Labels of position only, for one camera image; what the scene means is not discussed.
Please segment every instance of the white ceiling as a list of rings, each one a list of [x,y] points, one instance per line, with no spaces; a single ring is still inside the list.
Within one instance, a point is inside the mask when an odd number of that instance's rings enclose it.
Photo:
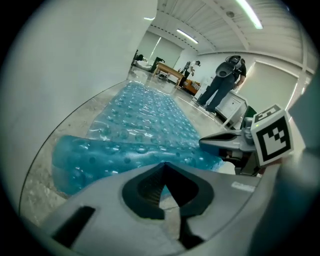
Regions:
[[[318,63],[311,41],[276,0],[247,0],[263,29],[256,29],[236,0],[158,0],[149,31],[198,54],[247,52],[276,57],[309,72]],[[230,18],[227,11],[234,13]],[[196,44],[177,32],[193,37]]]

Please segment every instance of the jeans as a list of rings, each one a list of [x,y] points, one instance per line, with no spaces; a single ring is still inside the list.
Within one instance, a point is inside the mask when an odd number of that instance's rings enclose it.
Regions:
[[[236,79],[232,74],[224,78],[216,76],[210,86],[208,86],[204,94],[200,96],[198,102],[201,105],[205,105],[210,97],[217,91],[216,95],[213,97],[212,101],[206,108],[208,111],[214,112],[216,106],[220,104],[222,99],[226,97],[228,92],[234,87],[235,80]]]

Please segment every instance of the wooden table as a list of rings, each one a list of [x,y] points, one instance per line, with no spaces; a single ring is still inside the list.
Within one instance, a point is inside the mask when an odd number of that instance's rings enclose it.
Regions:
[[[176,78],[178,78],[176,86],[180,84],[181,79],[184,77],[183,74],[181,74],[180,72],[174,70],[173,68],[163,64],[162,62],[158,62],[152,76],[154,77],[158,73],[158,71],[162,71],[164,73],[171,74],[171,75],[175,76]]]

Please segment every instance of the ceiling light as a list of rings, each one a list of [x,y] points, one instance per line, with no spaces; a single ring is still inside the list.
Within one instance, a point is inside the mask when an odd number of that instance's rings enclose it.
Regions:
[[[255,14],[254,10],[252,10],[251,6],[247,3],[246,0],[236,0],[238,4],[242,7],[245,13],[248,15],[249,19],[253,22],[255,28],[257,30],[262,30],[263,26]]]
[[[146,18],[146,17],[144,17],[144,19],[147,20],[147,21],[153,21],[155,18],[156,18],[156,17],[153,17],[153,18]]]
[[[185,32],[181,31],[180,29],[176,30],[177,32],[179,32],[180,34],[184,35],[185,37],[189,38],[192,42],[194,43],[199,43],[198,41],[194,40],[190,35],[186,34]]]

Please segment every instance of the backpack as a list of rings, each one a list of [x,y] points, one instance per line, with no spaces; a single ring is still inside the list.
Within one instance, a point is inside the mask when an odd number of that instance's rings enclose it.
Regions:
[[[215,73],[218,77],[221,77],[221,78],[225,78],[230,74],[233,74],[234,76],[239,76],[241,66],[242,66],[241,56],[239,55],[229,56],[225,59],[225,62],[221,63],[217,67],[217,69],[215,70]]]
[[[184,70],[188,70],[188,68],[190,67],[190,63],[191,63],[191,61],[188,61],[186,64],[185,64],[185,66],[184,66]]]

